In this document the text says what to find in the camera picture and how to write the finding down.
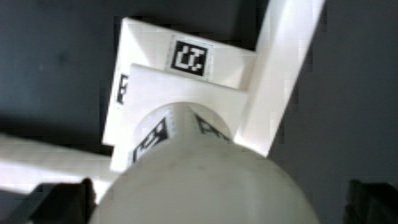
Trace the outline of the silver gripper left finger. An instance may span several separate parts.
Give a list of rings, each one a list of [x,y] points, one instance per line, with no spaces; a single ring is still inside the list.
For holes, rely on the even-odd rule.
[[[89,224],[96,209],[92,180],[41,183],[28,196],[26,224]]]

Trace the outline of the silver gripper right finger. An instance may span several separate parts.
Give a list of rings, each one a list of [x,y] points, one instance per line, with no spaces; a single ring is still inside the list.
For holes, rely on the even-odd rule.
[[[343,224],[398,224],[398,186],[350,181]]]

